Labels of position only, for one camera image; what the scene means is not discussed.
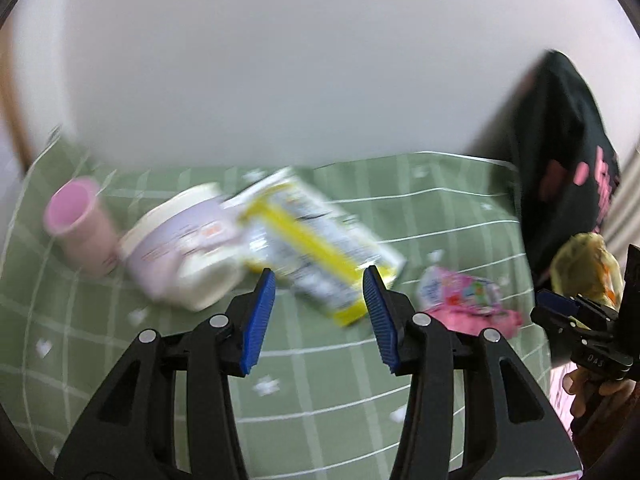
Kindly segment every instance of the person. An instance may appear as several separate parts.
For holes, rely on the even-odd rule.
[[[594,377],[586,368],[578,367],[562,378],[563,389],[575,396],[571,405],[571,414],[580,418],[586,412],[588,403],[588,381]],[[609,397],[607,406],[597,416],[593,424],[580,434],[572,435],[574,446],[585,468],[597,462],[604,450],[618,435],[626,419],[636,406],[640,397],[640,384],[630,379],[605,381],[598,390],[603,397]]]

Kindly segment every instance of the yellow package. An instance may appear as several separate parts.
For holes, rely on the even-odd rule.
[[[624,289],[618,261],[596,233],[569,239],[556,253],[549,269],[551,285],[562,296],[583,295],[591,301],[620,309]]]
[[[319,301],[341,326],[367,313],[364,269],[376,265],[391,286],[405,259],[289,168],[228,201],[240,206],[248,263],[270,267],[292,288]]]

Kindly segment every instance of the white wall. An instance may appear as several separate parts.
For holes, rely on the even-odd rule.
[[[15,17],[34,142],[63,122],[130,166],[486,152],[546,48],[623,161],[640,133],[640,40],[616,0],[23,0]]]
[[[4,117],[0,115],[0,253],[22,188],[22,168],[15,156]]]

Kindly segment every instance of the pink snack wrapper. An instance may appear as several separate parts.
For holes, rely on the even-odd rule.
[[[479,335],[495,328],[509,339],[522,326],[520,313],[502,308],[500,288],[484,278],[429,267],[418,285],[418,298],[423,312],[454,332]]]

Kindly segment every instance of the label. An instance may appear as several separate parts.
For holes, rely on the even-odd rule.
[[[574,471],[573,473],[562,473],[551,476],[527,476],[527,477],[503,477],[500,480],[579,480],[582,477],[582,471]]]
[[[424,271],[418,287],[423,310],[446,307],[477,316],[500,314],[500,290],[495,283],[432,266]]]

